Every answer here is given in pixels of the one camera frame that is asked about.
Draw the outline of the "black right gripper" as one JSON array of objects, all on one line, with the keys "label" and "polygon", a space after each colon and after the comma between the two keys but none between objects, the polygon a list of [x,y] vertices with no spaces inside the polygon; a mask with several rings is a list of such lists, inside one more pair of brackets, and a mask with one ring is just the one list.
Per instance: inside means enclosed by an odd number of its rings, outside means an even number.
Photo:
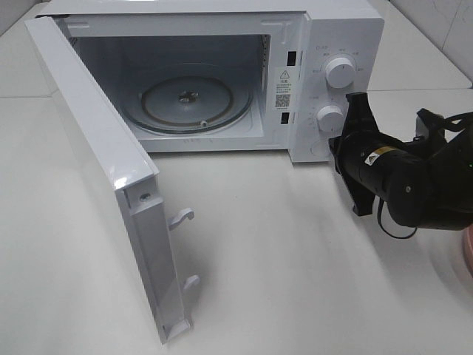
[{"label": "black right gripper", "polygon": [[345,137],[329,139],[335,170],[353,200],[353,212],[372,214],[374,196],[385,200],[421,188],[421,159],[402,144],[378,134],[366,92],[346,94]]}]

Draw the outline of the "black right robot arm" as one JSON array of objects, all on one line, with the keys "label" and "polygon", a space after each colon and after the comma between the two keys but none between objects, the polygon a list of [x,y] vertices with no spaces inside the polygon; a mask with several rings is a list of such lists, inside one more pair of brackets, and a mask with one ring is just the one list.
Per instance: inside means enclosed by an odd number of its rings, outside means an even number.
[{"label": "black right robot arm", "polygon": [[341,135],[329,140],[358,216],[374,199],[410,228],[462,230],[472,224],[472,114],[417,113],[416,137],[403,142],[378,128],[367,94],[346,96]]}]

